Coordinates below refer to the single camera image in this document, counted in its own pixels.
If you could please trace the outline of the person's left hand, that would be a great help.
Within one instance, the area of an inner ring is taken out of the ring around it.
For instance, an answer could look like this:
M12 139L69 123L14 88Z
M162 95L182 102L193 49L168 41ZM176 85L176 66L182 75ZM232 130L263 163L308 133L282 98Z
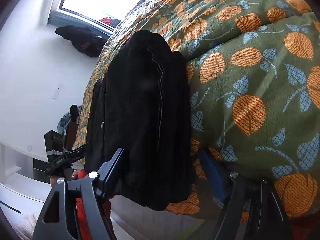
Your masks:
M58 174L58 175L53 175L51 176L49 182L51 187L54 186L55 182L59 179L59 178L65 178L67 180L76 180L78 179L78 173L77 170L73 169L73 168L68 168L67 170L65 170L62 174Z

